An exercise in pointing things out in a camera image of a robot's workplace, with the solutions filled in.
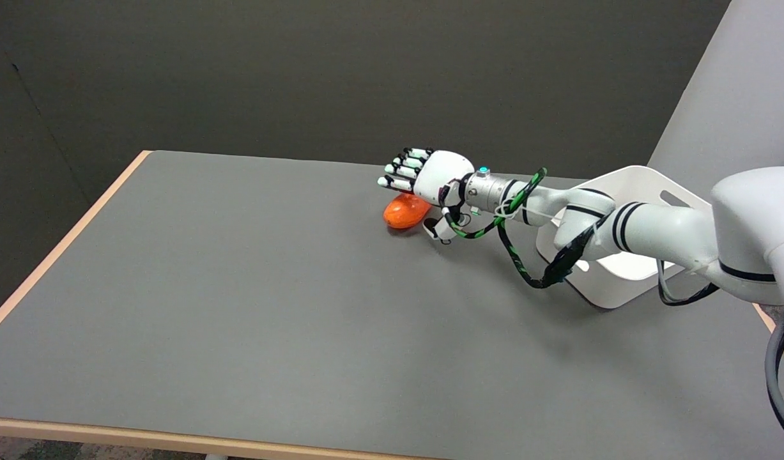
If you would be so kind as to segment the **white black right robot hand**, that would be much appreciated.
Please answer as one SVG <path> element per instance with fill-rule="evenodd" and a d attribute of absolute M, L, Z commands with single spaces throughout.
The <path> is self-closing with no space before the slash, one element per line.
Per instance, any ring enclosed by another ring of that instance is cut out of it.
<path fill-rule="evenodd" d="M 404 148 L 384 166 L 377 184 L 417 196 L 441 211 L 458 210 L 465 200 L 461 186 L 474 172 L 470 160 L 455 152 Z"/>

